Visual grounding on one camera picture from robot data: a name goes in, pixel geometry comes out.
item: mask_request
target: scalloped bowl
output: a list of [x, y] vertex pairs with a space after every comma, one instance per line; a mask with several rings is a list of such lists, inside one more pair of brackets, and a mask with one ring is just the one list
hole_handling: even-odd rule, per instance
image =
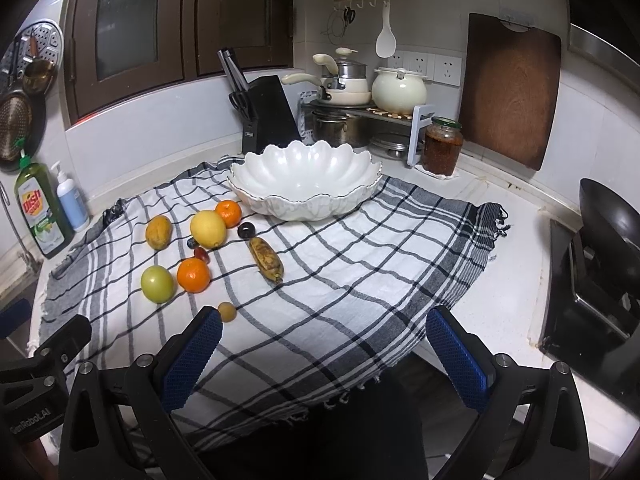
[[371, 196], [382, 163], [348, 144], [332, 148], [324, 140], [286, 148], [270, 144], [261, 155], [247, 153], [232, 164], [228, 182], [255, 212], [281, 220], [322, 220], [348, 213]]

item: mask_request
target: green dish soap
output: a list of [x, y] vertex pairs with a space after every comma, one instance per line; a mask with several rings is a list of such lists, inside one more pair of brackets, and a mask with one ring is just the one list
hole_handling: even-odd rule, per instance
[[32, 162], [24, 149], [21, 155], [15, 197], [36, 245], [45, 258], [52, 258], [69, 245], [74, 230], [51, 189], [47, 167]]

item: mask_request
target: blue gripper pad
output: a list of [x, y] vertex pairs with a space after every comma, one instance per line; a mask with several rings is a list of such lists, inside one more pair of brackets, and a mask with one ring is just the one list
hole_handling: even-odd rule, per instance
[[[456, 319], [441, 307], [434, 307], [427, 314], [426, 331], [429, 343], [465, 406], [482, 413], [489, 401], [493, 377], [487, 376], [461, 340], [461, 338], [468, 340], [470, 337], [476, 337], [465, 332]], [[490, 356], [488, 349], [484, 345], [482, 347]]]
[[178, 337], [181, 336], [185, 336], [188, 340], [180, 341], [182, 351], [161, 379], [160, 401], [167, 413], [185, 405], [196, 381], [218, 346], [222, 338], [220, 313], [215, 308], [203, 307]]

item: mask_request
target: window pane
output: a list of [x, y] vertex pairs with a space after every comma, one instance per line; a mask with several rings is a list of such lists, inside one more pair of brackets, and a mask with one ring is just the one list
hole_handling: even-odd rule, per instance
[[220, 0], [220, 41], [223, 46], [268, 44], [265, 0]]
[[158, 60], [158, 0], [99, 0], [98, 79]]

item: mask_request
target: glass jar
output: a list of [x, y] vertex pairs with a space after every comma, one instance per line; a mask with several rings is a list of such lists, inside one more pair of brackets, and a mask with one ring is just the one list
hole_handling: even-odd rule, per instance
[[434, 174], [450, 176], [456, 167], [463, 137], [462, 125], [444, 117], [432, 117], [424, 136], [422, 167]]

